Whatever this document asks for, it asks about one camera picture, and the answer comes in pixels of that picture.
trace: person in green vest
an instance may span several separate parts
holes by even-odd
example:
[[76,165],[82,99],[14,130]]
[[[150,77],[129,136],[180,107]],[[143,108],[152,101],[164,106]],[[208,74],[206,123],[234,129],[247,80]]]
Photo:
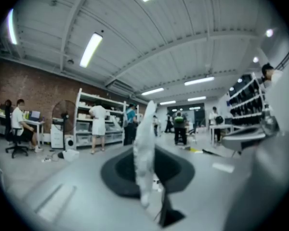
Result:
[[181,112],[178,112],[173,120],[174,127],[174,143],[177,145],[179,141],[179,134],[182,137],[183,144],[186,145],[186,131],[185,131],[185,120],[186,118],[182,116]]

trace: person in blue shirt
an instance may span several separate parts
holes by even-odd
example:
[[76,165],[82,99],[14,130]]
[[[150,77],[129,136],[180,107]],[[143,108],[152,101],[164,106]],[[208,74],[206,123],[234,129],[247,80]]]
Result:
[[124,128],[124,145],[132,144],[136,137],[137,118],[134,104],[129,105],[129,108],[126,110],[126,116],[128,124]]

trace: blue shirt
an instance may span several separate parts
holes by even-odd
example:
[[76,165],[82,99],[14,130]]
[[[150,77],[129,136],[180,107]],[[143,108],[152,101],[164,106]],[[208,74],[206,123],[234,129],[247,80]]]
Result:
[[132,123],[133,122],[133,118],[136,116],[136,113],[134,110],[132,110],[131,108],[129,108],[126,111],[126,116],[127,116],[127,122],[128,123]]

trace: black bag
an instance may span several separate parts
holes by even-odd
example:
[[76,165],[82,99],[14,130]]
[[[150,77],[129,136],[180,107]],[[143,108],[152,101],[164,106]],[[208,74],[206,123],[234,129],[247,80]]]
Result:
[[215,118],[216,124],[219,125],[221,123],[223,123],[223,118],[221,116],[218,116]]

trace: brick wall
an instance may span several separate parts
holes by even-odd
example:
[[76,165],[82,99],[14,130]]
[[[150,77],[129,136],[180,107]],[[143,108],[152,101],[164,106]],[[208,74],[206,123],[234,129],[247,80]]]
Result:
[[[0,103],[10,99],[14,106],[18,99],[24,99],[26,110],[41,111],[41,116],[45,117],[45,132],[50,132],[54,106],[61,100],[75,103],[80,88],[83,92],[119,102],[126,100],[75,80],[0,59]],[[140,113],[144,114],[145,106],[139,106]]]

